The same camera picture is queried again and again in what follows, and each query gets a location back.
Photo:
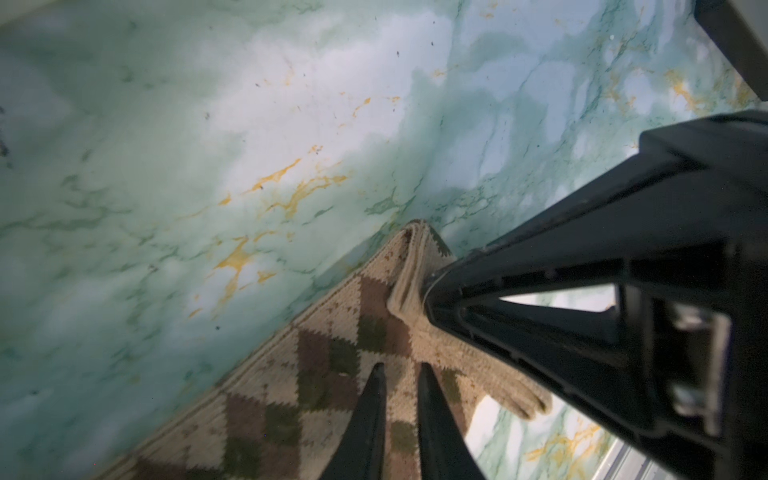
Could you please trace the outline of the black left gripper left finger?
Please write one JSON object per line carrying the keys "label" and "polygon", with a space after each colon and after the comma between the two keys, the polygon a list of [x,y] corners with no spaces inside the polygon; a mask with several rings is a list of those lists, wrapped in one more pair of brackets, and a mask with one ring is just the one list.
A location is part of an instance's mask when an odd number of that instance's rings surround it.
{"label": "black left gripper left finger", "polygon": [[385,454],[386,403],[385,366],[377,363],[320,480],[381,478]]}

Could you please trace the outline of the beige argyle sock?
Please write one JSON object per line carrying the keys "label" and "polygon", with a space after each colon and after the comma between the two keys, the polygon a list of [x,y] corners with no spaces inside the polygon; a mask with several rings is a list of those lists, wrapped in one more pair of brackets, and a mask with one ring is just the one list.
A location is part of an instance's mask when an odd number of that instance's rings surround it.
{"label": "beige argyle sock", "polygon": [[453,261],[425,221],[395,233],[360,269],[238,365],[194,406],[105,470],[107,479],[315,479],[377,364],[386,375],[384,475],[418,477],[417,376],[433,368],[461,432],[485,397],[524,420],[549,391],[440,331],[421,288]]}

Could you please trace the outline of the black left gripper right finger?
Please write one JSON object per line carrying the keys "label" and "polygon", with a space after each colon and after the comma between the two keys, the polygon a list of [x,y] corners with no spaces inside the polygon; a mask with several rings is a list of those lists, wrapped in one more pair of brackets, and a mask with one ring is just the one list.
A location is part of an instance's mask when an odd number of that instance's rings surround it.
{"label": "black left gripper right finger", "polygon": [[423,480],[484,480],[428,363],[420,365],[417,422]]}

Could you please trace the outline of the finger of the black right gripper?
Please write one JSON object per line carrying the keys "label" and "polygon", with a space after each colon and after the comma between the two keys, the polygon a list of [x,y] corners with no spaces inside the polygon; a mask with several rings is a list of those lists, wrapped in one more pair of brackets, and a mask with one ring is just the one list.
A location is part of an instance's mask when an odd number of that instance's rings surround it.
{"label": "finger of the black right gripper", "polygon": [[767,115],[636,155],[424,284],[429,321],[685,479],[767,475]]}

